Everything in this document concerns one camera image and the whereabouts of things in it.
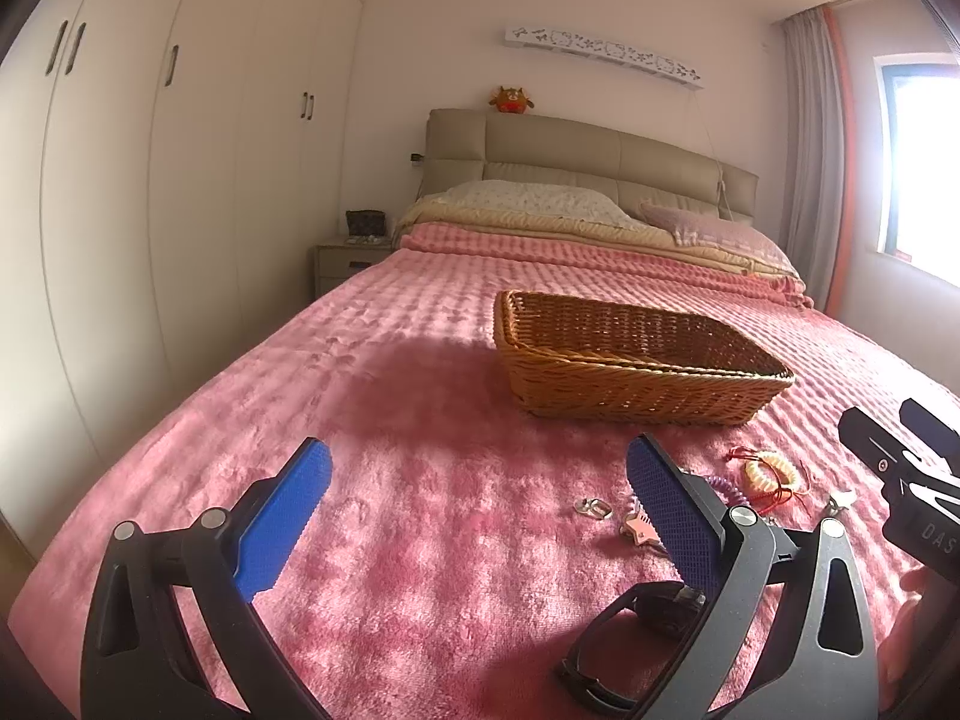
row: window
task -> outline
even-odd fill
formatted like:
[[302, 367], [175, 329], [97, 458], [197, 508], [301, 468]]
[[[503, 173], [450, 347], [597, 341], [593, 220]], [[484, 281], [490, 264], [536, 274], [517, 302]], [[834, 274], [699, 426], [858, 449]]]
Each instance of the window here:
[[960, 68], [883, 67], [890, 136], [888, 254], [960, 285]]

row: nightstand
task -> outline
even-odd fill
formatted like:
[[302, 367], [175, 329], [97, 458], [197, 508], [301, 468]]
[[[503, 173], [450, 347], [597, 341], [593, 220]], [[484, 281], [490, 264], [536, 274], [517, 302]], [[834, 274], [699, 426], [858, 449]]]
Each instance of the nightstand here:
[[339, 287], [350, 276], [387, 259], [391, 251], [389, 241], [384, 244], [348, 244], [346, 235], [316, 245], [313, 248], [314, 299]]

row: pink plush bedspread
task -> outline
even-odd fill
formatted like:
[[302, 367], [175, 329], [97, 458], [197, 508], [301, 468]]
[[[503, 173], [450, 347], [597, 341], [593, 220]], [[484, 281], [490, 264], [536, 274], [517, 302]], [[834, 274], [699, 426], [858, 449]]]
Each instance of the pink plush bedspread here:
[[[861, 405], [903, 436], [901, 400], [915, 397], [960, 423], [956, 398], [800, 306], [790, 284], [425, 224], [201, 388], [86, 495], [10, 620], [55, 693], [77, 711], [83, 624], [116, 522], [185, 527], [207, 507], [231, 506], [316, 436], [332, 450], [333, 483], [277, 586], [254, 603], [325, 707], [377, 720], [591, 717], [551, 667], [618, 593], [674, 573], [664, 557], [618, 536], [615, 520], [573, 512], [587, 496], [626, 512], [624, 453], [643, 428], [517, 408], [491, 337], [493, 298], [505, 289], [707, 314], [788, 362], [797, 383], [746, 426], [650, 432], [687, 469], [735, 481], [739, 469], [724, 461], [733, 445], [803, 460], [810, 514], [790, 503], [776, 512], [782, 525], [810, 526], [829, 490], [855, 488], [846, 522], [877, 637], [886, 631], [909, 561], [880, 536], [880, 485], [840, 447], [837, 419]], [[213, 685], [238, 701], [185, 605]], [[744, 685], [772, 609], [765, 599], [720, 699]], [[662, 655], [639, 636], [632, 626], [613, 632], [631, 667]], [[621, 678], [613, 685], [637, 689]]]

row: blue gripper pad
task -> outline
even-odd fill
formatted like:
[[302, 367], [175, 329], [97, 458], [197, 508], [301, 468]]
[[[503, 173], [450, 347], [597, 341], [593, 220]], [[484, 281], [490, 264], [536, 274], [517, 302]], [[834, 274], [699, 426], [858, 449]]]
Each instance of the blue gripper pad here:
[[277, 582], [310, 515], [330, 486], [333, 460], [323, 442], [307, 439], [292, 461], [290, 467], [280, 471], [277, 486], [239, 539], [233, 579], [247, 603]]
[[710, 600], [721, 584], [720, 541], [667, 463], [640, 436], [627, 448], [627, 479], [685, 584]]

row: brown stuffed animal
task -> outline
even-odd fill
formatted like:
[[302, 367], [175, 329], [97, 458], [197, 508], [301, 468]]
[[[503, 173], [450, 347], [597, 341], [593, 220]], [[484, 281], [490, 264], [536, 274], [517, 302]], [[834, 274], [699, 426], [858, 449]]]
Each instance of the brown stuffed animal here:
[[502, 86], [490, 96], [490, 105], [496, 105], [500, 113], [523, 113], [527, 107], [535, 107], [534, 101], [527, 97], [523, 87], [504, 89]]

